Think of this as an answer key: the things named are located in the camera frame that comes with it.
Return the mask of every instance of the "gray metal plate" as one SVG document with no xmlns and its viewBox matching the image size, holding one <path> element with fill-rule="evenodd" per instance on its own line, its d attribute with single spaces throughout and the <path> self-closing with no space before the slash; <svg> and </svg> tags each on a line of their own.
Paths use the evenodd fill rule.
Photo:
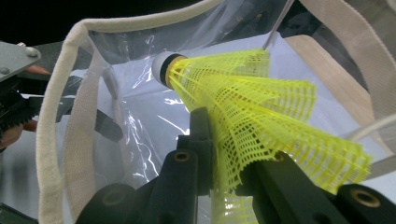
<svg viewBox="0 0 396 224">
<path fill-rule="evenodd" d="M 41 58 L 37 49 L 0 42 L 0 82 L 12 77 Z"/>
</svg>

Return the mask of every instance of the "black ring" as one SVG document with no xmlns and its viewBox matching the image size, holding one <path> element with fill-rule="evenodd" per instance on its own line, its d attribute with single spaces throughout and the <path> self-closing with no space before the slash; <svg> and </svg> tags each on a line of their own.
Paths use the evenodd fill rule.
<svg viewBox="0 0 396 224">
<path fill-rule="evenodd" d="M 163 61 L 163 65 L 161 66 L 160 70 L 160 80 L 164 86 L 168 86 L 166 84 L 166 71 L 168 70 L 169 64 L 178 56 L 182 56 L 181 54 L 172 54 Z"/>
</svg>

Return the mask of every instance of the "hand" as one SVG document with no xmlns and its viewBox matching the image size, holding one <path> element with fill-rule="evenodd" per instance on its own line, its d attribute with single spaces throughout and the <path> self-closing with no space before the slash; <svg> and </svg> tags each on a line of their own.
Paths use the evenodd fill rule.
<svg viewBox="0 0 396 224">
<path fill-rule="evenodd" d="M 50 75 L 49 71 L 39 65 L 32 65 L 25 71 L 30 73 Z M 27 123 L 7 129 L 5 132 L 3 132 L 2 138 L 0 139 L 0 152 L 18 141 L 18 139 L 21 137 L 22 131 L 35 132 L 36 128 L 37 121 L 32 119 Z"/>
<path fill-rule="evenodd" d="M 28 132 L 35 132 L 36 128 L 37 128 L 37 121 L 32 119 L 25 124 L 21 124 L 19 126 L 15 126 L 6 130 L 5 132 L 3 132 L 3 138 L 0 141 L 0 149 L 9 147 L 13 143 L 15 143 L 18 139 L 20 139 L 23 130 Z"/>
</svg>

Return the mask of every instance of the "brass screw hole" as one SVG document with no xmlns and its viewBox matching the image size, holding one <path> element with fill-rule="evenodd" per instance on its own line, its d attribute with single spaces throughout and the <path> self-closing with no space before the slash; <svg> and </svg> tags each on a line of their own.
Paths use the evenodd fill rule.
<svg viewBox="0 0 396 224">
<path fill-rule="evenodd" d="M 105 196 L 103 196 L 102 202 L 106 206 L 113 206 L 122 203 L 124 199 L 125 192 L 122 192 L 120 190 L 112 190 Z"/>
<path fill-rule="evenodd" d="M 365 190 L 352 189 L 350 191 L 350 194 L 352 195 L 352 198 L 355 199 L 358 203 L 366 205 L 367 207 L 379 207 L 381 205 L 381 202 L 377 197 Z"/>
<path fill-rule="evenodd" d="M 190 159 L 190 154 L 187 152 L 178 152 L 175 155 L 175 160 L 176 161 L 187 161 Z"/>
<path fill-rule="evenodd" d="M 283 158 L 283 155 L 280 153 L 276 153 L 274 157 L 274 161 L 283 161 L 285 158 Z"/>
</svg>

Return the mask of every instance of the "screw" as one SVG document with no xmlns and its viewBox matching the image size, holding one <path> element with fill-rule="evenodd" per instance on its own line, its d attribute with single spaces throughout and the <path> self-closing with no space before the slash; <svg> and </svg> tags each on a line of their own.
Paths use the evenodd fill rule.
<svg viewBox="0 0 396 224">
<path fill-rule="evenodd" d="M 32 48 L 32 47 L 27 47 L 26 48 L 26 55 L 28 56 L 28 57 L 37 57 L 37 55 L 38 55 L 38 50 L 37 49 L 34 49 L 34 48 Z"/>
<path fill-rule="evenodd" d="M 9 69 L 6 67 L 0 67 L 0 73 L 6 75 L 9 73 Z"/>
</svg>

